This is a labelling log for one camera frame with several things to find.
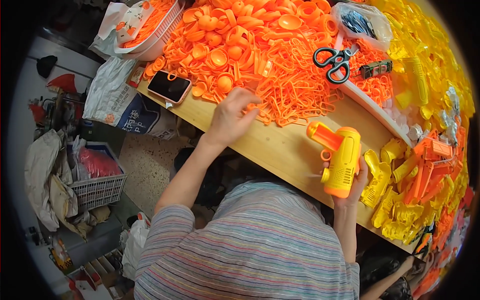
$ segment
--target person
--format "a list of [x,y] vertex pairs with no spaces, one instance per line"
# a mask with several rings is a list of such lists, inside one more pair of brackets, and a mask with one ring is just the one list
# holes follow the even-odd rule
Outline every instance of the person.
[[207,168],[255,120],[257,108],[242,113],[250,103],[260,99],[235,88],[218,104],[210,128],[160,196],[137,266],[136,299],[359,298],[363,157],[349,196],[333,197],[333,228],[288,185],[250,181],[225,196],[205,228],[194,229],[191,208]]

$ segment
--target black scissor handle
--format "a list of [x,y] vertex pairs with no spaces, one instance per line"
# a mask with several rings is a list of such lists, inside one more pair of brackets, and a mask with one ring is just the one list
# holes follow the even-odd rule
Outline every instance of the black scissor handle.
[[[329,52],[329,53],[332,54],[332,56],[325,59],[324,62],[319,62],[317,60],[317,56],[320,52]],[[340,50],[332,49],[332,48],[329,48],[329,47],[318,48],[313,53],[313,63],[315,64],[315,66],[317,66],[319,68],[324,68],[324,67],[328,66],[329,64],[333,64],[335,62],[336,58],[339,57],[339,55],[340,55]]]
[[[340,68],[343,68],[345,70],[345,76],[342,79],[335,80],[332,77],[332,74],[340,70]],[[327,71],[326,77],[327,77],[327,80],[333,84],[342,84],[345,81],[347,81],[348,78],[350,77],[350,65],[348,64],[348,60],[345,60],[339,63],[334,63],[333,67]]]

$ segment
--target white wall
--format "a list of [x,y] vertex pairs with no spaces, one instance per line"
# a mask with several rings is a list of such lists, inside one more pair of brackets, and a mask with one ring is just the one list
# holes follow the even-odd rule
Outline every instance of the white wall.
[[[58,57],[58,65],[90,77],[95,77],[100,66],[99,63],[81,54],[41,37],[35,38],[28,55],[36,58],[55,55]],[[44,79],[36,71],[36,61],[26,58],[13,95],[7,134],[7,170],[13,205],[24,229],[30,226],[38,228],[35,212],[24,192],[24,160],[27,148],[33,141],[35,130],[32,112],[27,106],[28,99],[40,98],[40,96],[54,98],[56,94],[50,92],[45,85],[51,79],[67,73],[68,71],[64,69],[54,67],[50,77]],[[76,74],[77,92],[85,91],[88,81],[89,79]],[[60,293],[68,290],[68,283],[63,274],[48,258],[47,247],[38,247],[31,242],[29,250],[40,272],[54,292]]]

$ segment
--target yellow toy gun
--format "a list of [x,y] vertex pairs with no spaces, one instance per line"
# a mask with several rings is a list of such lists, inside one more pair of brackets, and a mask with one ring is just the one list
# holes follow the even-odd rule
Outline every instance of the yellow toy gun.
[[312,122],[308,125],[307,136],[327,148],[320,153],[324,161],[330,161],[321,179],[325,183],[325,193],[347,198],[353,176],[360,169],[360,134],[351,127],[342,127],[333,132],[321,122]]

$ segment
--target scissors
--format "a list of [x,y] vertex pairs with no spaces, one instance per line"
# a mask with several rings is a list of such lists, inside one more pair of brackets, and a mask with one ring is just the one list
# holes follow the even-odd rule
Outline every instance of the scissors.
[[[318,48],[313,53],[313,63],[319,68],[325,68],[327,65],[332,65],[332,68],[327,71],[327,80],[333,84],[342,84],[350,77],[350,65],[348,64],[348,60],[350,59],[350,57],[354,56],[359,50],[360,46],[358,44],[353,44],[352,47],[343,49],[343,51],[332,49],[329,47]],[[319,62],[317,60],[317,55],[320,52],[330,52],[332,56],[327,58],[324,62]],[[343,68],[345,70],[345,77],[340,80],[335,80],[334,78],[332,78],[332,74],[340,70],[340,68]]]

